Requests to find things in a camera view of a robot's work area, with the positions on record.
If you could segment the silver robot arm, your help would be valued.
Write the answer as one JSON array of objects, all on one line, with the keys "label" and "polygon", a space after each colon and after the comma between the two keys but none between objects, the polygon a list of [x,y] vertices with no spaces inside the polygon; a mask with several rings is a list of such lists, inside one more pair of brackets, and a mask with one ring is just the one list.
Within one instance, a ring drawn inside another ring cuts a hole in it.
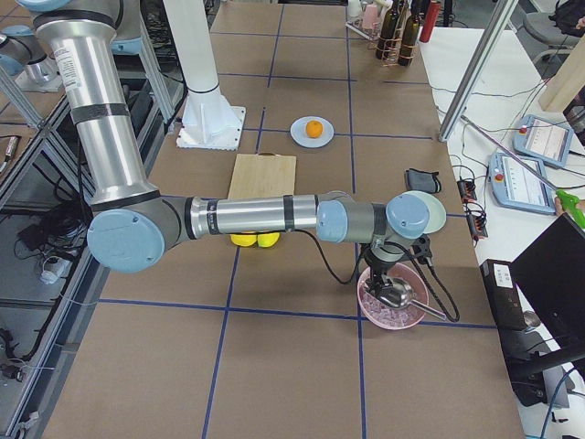
[{"label": "silver robot arm", "polygon": [[63,87],[57,62],[25,25],[1,29],[1,67],[23,91],[57,92]]},{"label": "silver robot arm", "polygon": [[403,194],[383,205],[331,192],[241,200],[164,196],[145,174],[112,55],[120,33],[139,29],[138,3],[27,1],[25,8],[56,57],[88,160],[95,193],[87,243],[102,265],[136,273],[176,245],[207,235],[313,229],[322,241],[359,243],[371,268],[371,294],[388,297],[388,270],[409,258],[431,218],[420,198]]}]

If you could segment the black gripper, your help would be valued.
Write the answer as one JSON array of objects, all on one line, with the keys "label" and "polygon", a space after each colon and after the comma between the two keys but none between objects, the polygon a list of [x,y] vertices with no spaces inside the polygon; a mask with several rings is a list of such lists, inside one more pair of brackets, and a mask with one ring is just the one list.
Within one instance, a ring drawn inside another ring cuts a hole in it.
[{"label": "black gripper", "polygon": [[399,262],[410,262],[426,287],[430,287],[426,276],[420,268],[420,263],[431,266],[431,240],[429,237],[416,239],[408,248],[400,244],[387,241],[385,246],[372,249],[369,244],[363,245],[363,258],[370,267],[374,279],[366,280],[366,291],[381,300],[387,295],[388,284],[381,279],[382,274]]}]

